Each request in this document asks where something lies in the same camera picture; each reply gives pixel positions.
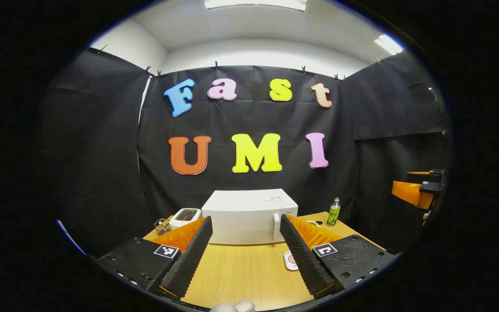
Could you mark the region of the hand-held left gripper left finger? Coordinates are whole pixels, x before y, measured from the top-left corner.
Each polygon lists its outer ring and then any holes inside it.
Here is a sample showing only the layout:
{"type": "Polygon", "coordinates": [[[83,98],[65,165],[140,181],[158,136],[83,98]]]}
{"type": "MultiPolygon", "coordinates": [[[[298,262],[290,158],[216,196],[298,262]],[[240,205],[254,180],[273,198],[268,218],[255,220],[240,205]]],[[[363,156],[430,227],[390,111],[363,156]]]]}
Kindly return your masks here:
{"type": "Polygon", "coordinates": [[[159,296],[186,296],[213,235],[211,217],[203,217],[152,240],[133,237],[92,260],[137,288],[159,296]]]}

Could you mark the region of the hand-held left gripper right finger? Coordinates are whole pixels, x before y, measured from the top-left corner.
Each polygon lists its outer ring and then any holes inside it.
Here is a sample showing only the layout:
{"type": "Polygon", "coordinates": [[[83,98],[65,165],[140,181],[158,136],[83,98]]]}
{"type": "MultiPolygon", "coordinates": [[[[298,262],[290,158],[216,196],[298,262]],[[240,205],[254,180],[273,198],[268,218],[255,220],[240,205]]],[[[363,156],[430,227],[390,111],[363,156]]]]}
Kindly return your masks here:
{"type": "Polygon", "coordinates": [[[341,237],[287,214],[279,230],[315,299],[368,282],[399,257],[358,234],[341,237]]]}

